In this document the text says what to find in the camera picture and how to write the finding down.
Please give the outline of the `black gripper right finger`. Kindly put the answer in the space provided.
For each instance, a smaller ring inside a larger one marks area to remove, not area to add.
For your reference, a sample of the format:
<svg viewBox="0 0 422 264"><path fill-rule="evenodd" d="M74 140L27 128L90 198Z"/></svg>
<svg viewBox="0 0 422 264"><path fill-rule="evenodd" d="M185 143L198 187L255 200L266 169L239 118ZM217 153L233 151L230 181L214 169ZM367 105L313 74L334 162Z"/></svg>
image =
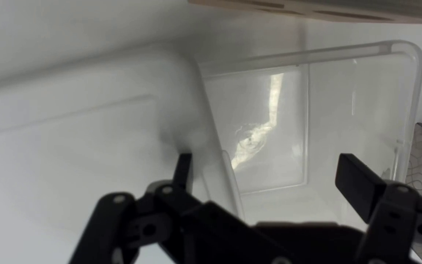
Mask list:
<svg viewBox="0 0 422 264"><path fill-rule="evenodd" d="M368 225L356 264L417 264L411 251L422 245L422 195L406 184L384 181L355 154L340 154L336 187Z"/></svg>

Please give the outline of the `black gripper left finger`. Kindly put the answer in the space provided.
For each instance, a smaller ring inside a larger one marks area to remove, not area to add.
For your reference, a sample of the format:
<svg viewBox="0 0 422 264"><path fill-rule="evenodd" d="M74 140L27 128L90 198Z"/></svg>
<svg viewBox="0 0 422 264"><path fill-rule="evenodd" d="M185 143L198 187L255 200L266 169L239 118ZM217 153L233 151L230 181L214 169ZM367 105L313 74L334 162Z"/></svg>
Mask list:
<svg viewBox="0 0 422 264"><path fill-rule="evenodd" d="M154 182L137 200L128 193L99 200L69 264L135 264L144 247L159 245L175 264L241 261L238 219L191 194L194 156L181 154L173 179Z"/></svg>

